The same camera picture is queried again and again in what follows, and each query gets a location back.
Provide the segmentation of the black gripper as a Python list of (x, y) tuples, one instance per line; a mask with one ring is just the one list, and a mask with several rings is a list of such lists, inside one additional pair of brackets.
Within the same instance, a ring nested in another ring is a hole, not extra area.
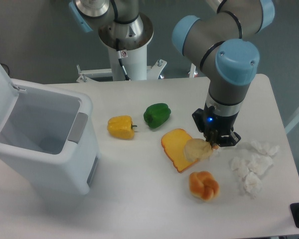
[(205, 105), (204, 109), (198, 108), (192, 114), (192, 118), (211, 148), (218, 150), (219, 147), (235, 146), (241, 140), (233, 127), (237, 115), (220, 116), (216, 114), (214, 106)]

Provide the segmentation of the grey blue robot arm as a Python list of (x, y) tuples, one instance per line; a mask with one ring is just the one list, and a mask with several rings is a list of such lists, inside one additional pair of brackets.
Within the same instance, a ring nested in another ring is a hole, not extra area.
[[(260, 60), (246, 37), (270, 25), (275, 7), (270, 0), (211, 0), (216, 15), (208, 21), (189, 15), (172, 32), (172, 43), (210, 84), (203, 109), (192, 117), (207, 142), (235, 146), (240, 135), (234, 122), (254, 79)], [(132, 52), (146, 47), (153, 36), (151, 21), (136, 0), (72, 0), (69, 8), (85, 32), (96, 30), (107, 46), (113, 79), (144, 80), (147, 64)]]

